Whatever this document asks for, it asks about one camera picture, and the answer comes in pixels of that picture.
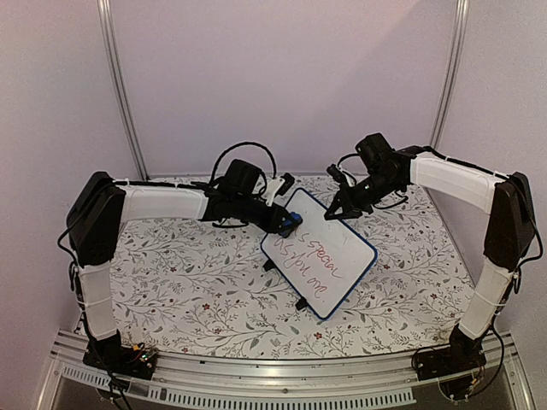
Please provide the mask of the blue whiteboard eraser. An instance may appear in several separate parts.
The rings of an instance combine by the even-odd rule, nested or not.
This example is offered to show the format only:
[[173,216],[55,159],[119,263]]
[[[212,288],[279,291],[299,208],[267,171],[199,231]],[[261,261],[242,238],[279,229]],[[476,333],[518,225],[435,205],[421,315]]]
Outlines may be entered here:
[[290,214],[282,219],[279,227],[279,235],[283,238],[287,238],[303,223],[302,217],[296,212],[290,212]]

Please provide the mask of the small blue-framed whiteboard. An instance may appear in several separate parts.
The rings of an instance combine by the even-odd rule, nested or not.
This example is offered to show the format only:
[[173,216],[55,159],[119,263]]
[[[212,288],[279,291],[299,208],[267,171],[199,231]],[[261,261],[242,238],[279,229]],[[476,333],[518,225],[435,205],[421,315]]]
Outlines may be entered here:
[[288,237],[267,234],[261,250],[319,319],[329,319],[378,258],[377,249],[341,220],[326,220],[326,207],[303,188],[286,208],[302,224]]

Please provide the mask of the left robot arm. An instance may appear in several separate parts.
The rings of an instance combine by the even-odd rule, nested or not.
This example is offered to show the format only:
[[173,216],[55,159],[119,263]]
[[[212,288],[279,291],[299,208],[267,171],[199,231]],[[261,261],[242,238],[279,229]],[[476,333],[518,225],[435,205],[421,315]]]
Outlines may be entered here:
[[266,233],[287,235],[300,219],[275,203],[295,179],[285,173],[256,188],[262,170],[234,160],[226,174],[205,183],[189,184],[113,179],[104,171],[93,173],[70,209],[65,237],[73,254],[71,279],[85,316],[85,332],[97,342],[95,358],[108,370],[127,362],[119,346],[120,333],[113,314],[110,264],[122,226],[130,221],[184,219],[221,222],[234,219]]

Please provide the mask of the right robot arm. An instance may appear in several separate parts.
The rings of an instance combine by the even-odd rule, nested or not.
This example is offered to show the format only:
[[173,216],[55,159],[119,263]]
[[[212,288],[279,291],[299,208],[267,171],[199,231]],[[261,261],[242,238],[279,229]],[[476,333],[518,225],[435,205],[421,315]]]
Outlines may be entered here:
[[501,173],[443,155],[431,146],[394,149],[380,133],[366,136],[352,154],[367,170],[361,181],[327,168],[338,184],[326,220],[357,219],[375,205],[410,185],[435,190],[483,211],[488,222],[483,242],[484,264],[466,312],[450,334],[442,354],[448,372],[460,372],[473,361],[509,297],[521,286],[521,269],[533,258],[528,250],[541,239],[533,209],[529,178],[521,172]]

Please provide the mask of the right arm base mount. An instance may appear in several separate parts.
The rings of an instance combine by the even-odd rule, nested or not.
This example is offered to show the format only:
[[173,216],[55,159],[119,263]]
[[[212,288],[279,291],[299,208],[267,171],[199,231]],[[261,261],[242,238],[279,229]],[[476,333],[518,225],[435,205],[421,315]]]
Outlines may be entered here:
[[419,348],[411,358],[411,366],[420,381],[441,378],[459,372],[470,371],[486,364],[482,342],[486,332],[472,339],[458,326],[450,333],[444,347]]

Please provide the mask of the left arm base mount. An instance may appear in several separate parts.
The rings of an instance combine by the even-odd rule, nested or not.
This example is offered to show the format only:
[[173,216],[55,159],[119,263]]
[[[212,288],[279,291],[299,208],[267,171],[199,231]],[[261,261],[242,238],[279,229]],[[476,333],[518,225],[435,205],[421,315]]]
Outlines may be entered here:
[[124,346],[117,331],[112,337],[89,337],[83,363],[97,369],[131,378],[151,380],[156,369],[158,349],[138,343]]

